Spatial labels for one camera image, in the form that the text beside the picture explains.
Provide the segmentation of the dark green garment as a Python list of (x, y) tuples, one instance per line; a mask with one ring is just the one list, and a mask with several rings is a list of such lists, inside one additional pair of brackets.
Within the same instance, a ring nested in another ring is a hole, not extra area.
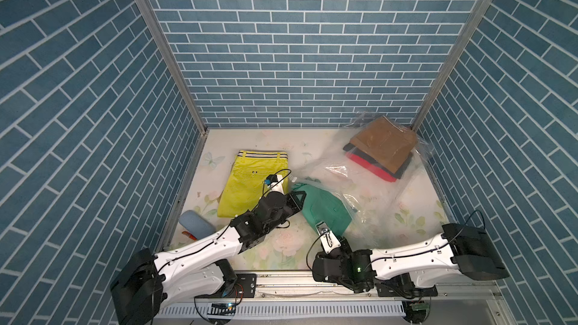
[(314, 230), (317, 224), (325, 222), (336, 236), (344, 235), (352, 218), (340, 197), (310, 183), (298, 182), (292, 190), (306, 194), (302, 213)]

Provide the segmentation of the neon yellow garment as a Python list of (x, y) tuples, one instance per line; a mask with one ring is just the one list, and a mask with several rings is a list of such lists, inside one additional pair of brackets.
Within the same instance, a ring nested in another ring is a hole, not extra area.
[(252, 210), (262, 197), (266, 178), (274, 174), (283, 177), (288, 169), (286, 152), (241, 150), (221, 195), (218, 217), (234, 218)]

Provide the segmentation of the clear plastic vacuum bag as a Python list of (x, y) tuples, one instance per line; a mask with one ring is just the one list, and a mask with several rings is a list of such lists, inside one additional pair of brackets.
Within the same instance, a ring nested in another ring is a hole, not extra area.
[(343, 147), (367, 124), (360, 116), (339, 129), (319, 158), (294, 170), (291, 185), (310, 183), (340, 197), (352, 222), (344, 235), (353, 248), (393, 248), (421, 242), (440, 233), (447, 221), (443, 204), (425, 164), (433, 146), (417, 135), (411, 163), (403, 177), (386, 182), (346, 157)]

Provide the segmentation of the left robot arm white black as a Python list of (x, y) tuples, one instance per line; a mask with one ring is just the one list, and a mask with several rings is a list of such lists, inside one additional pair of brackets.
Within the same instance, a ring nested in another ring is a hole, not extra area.
[(231, 291), (237, 276), (229, 259), (260, 245), (303, 209), (305, 199), (303, 191), (272, 191), (223, 230), (190, 245), (135, 252), (110, 285), (118, 322), (147, 324), (168, 305)]

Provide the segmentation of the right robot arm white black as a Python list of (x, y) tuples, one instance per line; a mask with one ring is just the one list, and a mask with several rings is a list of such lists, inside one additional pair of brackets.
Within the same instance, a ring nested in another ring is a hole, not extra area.
[(434, 297), (438, 283), (459, 275), (474, 281), (510, 275), (483, 227), (445, 224), (442, 233), (413, 245), (356, 251), (326, 224), (318, 229), (322, 250), (309, 266), (314, 280), (354, 293), (377, 289), (383, 297)]

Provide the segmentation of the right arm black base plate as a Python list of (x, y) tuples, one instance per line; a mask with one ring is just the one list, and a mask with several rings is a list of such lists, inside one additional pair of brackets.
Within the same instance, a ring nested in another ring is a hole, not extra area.
[(421, 299), (423, 297), (436, 297), (436, 286), (418, 288), (412, 281), (410, 274), (402, 274), (388, 280), (375, 279), (374, 284), (379, 297), (402, 297), (404, 299)]

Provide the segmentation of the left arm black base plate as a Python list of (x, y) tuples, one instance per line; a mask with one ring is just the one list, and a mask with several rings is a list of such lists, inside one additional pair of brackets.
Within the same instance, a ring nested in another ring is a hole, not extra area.
[(234, 282), (226, 281), (216, 292), (210, 295), (213, 299), (252, 299), (257, 287), (257, 275), (255, 273), (237, 273)]

